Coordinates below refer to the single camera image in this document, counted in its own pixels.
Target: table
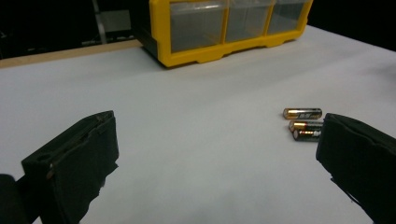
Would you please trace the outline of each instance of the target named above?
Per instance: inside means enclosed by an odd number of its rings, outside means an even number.
[[[371,224],[281,113],[320,107],[396,136],[395,87],[395,52],[310,26],[276,48],[173,69],[142,48],[3,68],[0,171],[20,178],[22,159],[114,110],[119,168],[83,224]]]

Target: black object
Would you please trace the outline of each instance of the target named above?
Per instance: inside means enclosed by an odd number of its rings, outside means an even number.
[[[396,139],[356,119],[327,114],[317,160],[376,224],[396,223]]]
[[[80,120],[24,159],[20,180],[0,175],[0,223],[79,223],[118,157],[112,111]]]

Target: dark background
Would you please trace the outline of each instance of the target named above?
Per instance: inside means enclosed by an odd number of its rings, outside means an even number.
[[[101,11],[129,9],[135,0],[98,0]],[[396,50],[389,0],[315,0],[308,24]],[[0,59],[83,47],[99,40],[92,0],[0,0]]]

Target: black and gold battery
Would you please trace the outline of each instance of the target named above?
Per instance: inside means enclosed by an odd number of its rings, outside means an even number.
[[[293,138],[298,142],[318,142],[320,138],[320,133],[320,128],[313,128],[308,130],[295,129],[293,132]]]
[[[322,121],[304,121],[304,120],[291,120],[289,123],[289,130],[307,130],[312,128],[321,128],[323,126]]]
[[[285,108],[283,110],[285,119],[320,119],[321,116],[320,108]]]

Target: yellow and black organizer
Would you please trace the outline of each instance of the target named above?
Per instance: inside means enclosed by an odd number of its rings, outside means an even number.
[[[135,0],[135,37],[165,66],[298,38],[313,0]]]

